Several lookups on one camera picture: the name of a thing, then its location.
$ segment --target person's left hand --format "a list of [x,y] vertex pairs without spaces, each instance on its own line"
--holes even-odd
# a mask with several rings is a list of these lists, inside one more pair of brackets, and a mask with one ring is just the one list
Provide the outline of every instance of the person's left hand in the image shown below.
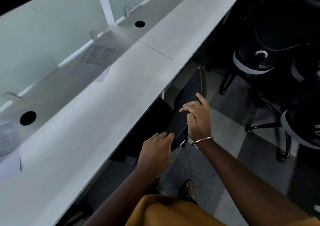
[[137,169],[148,170],[154,176],[159,176],[172,163],[171,144],[174,134],[167,136],[166,132],[156,133],[143,145],[138,159]]

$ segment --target hand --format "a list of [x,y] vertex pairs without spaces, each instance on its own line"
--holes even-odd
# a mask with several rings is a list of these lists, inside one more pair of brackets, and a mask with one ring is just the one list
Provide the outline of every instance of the hand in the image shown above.
[[154,176],[159,176],[172,163],[171,144],[174,134],[156,133],[143,145],[138,159],[137,169],[148,170]]
[[190,112],[187,115],[188,130],[189,136],[193,141],[211,136],[209,104],[199,93],[196,93],[195,95],[199,98],[201,103],[199,101],[188,102],[180,109],[180,112]]

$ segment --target silver bangle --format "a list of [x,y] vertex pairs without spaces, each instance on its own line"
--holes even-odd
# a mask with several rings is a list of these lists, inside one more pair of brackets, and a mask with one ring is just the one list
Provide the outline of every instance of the silver bangle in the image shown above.
[[203,139],[199,139],[198,141],[193,142],[193,143],[191,144],[191,146],[195,146],[195,145],[197,145],[198,142],[201,142],[201,141],[207,140],[207,139],[211,139],[211,138],[213,138],[213,137],[210,136],[210,137],[206,137],[206,138],[203,138]]

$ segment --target mustard yellow clothing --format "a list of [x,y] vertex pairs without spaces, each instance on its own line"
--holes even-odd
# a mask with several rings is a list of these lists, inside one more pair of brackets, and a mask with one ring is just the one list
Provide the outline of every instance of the mustard yellow clothing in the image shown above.
[[[225,226],[199,206],[177,198],[146,195],[141,198],[126,226]],[[309,218],[288,226],[320,226],[317,218]]]

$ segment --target person's left arm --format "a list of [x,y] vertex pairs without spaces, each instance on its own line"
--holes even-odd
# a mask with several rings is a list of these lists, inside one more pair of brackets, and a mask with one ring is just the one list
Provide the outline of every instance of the person's left arm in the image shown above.
[[143,143],[137,168],[98,208],[84,226],[125,224],[144,192],[172,163],[174,134],[155,134]]

